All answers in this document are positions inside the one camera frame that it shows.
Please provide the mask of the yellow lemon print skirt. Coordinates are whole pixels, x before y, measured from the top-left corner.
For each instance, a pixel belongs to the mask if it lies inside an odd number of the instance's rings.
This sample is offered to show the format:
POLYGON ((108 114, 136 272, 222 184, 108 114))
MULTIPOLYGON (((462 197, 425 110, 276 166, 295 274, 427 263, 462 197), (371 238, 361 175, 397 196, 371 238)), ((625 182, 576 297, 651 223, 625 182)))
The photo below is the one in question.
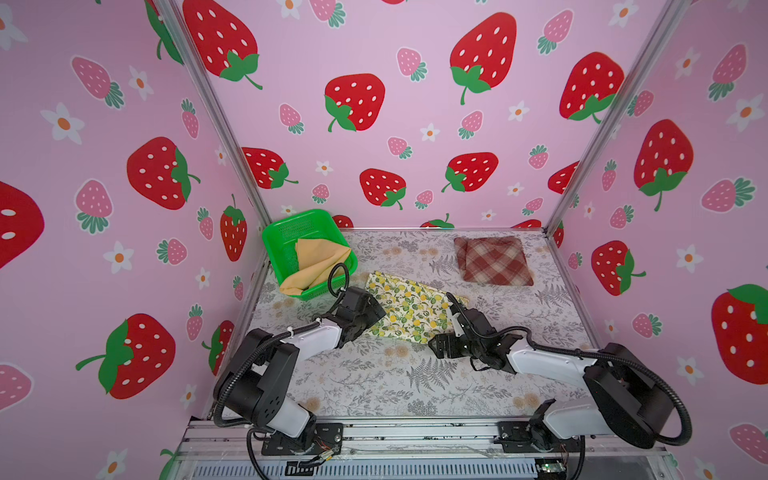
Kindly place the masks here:
POLYGON ((455 332, 444 291, 379 271, 369 275, 365 287, 385 311, 370 335, 427 344, 436 335, 455 332))

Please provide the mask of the red plaid skirt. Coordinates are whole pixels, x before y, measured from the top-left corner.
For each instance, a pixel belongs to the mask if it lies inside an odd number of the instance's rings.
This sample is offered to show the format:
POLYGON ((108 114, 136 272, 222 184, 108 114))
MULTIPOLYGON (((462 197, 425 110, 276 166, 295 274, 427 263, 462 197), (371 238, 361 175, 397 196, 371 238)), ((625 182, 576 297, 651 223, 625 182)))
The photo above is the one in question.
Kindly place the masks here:
POLYGON ((514 236, 454 239, 459 273, 466 282, 529 287, 534 279, 522 241, 514 236))

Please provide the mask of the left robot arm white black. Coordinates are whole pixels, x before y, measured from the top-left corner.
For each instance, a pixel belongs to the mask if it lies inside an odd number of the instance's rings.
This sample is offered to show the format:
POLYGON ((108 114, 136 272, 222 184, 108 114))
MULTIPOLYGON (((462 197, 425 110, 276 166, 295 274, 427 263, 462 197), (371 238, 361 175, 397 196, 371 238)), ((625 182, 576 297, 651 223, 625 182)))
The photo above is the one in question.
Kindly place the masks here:
POLYGON ((357 340, 383 319, 385 311, 367 290, 350 285, 349 269, 335 264, 331 275, 343 273, 343 284, 327 287, 334 297, 328 311, 311 323, 279 334, 250 331, 217 381, 212 421, 219 428, 254 427, 292 440, 307 450, 316 436, 316 416, 287 396, 296 365, 357 340))

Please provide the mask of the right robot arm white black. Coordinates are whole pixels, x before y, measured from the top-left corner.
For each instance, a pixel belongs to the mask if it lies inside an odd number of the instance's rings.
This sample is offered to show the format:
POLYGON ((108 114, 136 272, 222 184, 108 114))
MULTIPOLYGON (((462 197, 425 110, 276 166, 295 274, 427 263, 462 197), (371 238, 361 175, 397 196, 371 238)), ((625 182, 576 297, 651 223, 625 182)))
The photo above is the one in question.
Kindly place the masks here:
POLYGON ((621 344, 580 350, 544 345, 523 326, 495 329, 477 309, 447 296, 454 330, 432 338, 439 359, 466 358, 476 371, 549 378, 587 392, 569 402, 544 401, 522 439, 538 451, 572 437, 613 435, 640 449, 683 446, 693 436, 691 415, 674 389, 621 344))

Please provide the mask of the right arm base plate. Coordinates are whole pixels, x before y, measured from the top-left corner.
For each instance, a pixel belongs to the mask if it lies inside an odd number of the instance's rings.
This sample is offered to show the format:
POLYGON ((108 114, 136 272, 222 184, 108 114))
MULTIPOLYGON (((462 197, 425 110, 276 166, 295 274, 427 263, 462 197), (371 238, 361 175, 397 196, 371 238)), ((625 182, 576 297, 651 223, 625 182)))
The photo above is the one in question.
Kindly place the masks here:
POLYGON ((526 421, 499 422, 497 433, 493 443, 505 453, 578 453, 581 445, 577 437, 559 439, 543 424, 531 426, 526 421))

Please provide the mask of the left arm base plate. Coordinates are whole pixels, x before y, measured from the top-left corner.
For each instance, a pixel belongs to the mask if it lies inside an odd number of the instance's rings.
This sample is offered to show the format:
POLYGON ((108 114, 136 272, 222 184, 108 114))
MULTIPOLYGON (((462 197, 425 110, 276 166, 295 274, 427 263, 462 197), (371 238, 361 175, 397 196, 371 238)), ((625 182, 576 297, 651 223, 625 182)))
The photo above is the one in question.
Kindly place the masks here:
POLYGON ((297 438, 275 432, 262 442, 263 456, 338 454, 343 442, 343 423, 311 423, 297 438))

